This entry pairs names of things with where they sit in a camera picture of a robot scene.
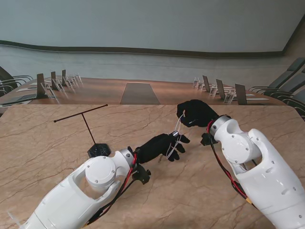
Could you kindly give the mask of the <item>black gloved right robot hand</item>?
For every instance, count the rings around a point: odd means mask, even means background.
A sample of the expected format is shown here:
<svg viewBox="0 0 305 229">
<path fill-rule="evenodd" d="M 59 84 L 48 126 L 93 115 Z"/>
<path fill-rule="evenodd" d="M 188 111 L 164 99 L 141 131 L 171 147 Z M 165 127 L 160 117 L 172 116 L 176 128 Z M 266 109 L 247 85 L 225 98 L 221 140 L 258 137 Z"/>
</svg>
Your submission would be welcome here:
<svg viewBox="0 0 305 229">
<path fill-rule="evenodd" d="M 207 127 L 219 115 L 205 102 L 193 99 L 177 105 L 177 117 L 186 127 Z"/>
</svg>

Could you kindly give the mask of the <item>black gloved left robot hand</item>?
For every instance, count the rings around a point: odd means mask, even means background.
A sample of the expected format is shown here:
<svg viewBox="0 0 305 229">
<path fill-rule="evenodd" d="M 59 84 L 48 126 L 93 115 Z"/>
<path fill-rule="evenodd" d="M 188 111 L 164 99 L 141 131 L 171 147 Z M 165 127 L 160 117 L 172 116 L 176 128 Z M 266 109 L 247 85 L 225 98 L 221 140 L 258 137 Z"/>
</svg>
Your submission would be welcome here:
<svg viewBox="0 0 305 229">
<path fill-rule="evenodd" d="M 144 145 L 136 148 L 137 162 L 140 164 L 147 163 L 159 155 L 165 156 L 171 162 L 179 160 L 178 152 L 185 153 L 182 143 L 188 144 L 190 140 L 177 131 L 157 135 Z"/>
</svg>

